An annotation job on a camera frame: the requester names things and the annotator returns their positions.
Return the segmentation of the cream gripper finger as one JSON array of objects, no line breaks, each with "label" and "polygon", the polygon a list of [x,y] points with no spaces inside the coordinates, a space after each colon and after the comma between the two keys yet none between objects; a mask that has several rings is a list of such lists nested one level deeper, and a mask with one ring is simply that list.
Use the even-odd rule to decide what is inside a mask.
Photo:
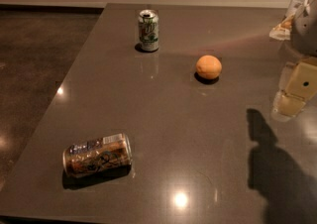
[{"label": "cream gripper finger", "polygon": [[297,63],[287,62],[278,87],[272,104],[272,117],[296,117],[317,94],[317,58],[310,56]]}]

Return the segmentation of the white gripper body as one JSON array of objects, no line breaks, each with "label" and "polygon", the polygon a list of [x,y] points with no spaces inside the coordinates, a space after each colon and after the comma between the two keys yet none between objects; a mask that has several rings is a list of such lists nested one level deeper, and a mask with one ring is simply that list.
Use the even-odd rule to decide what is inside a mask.
[{"label": "white gripper body", "polygon": [[305,0],[296,11],[291,43],[301,54],[317,56],[317,0]]}]

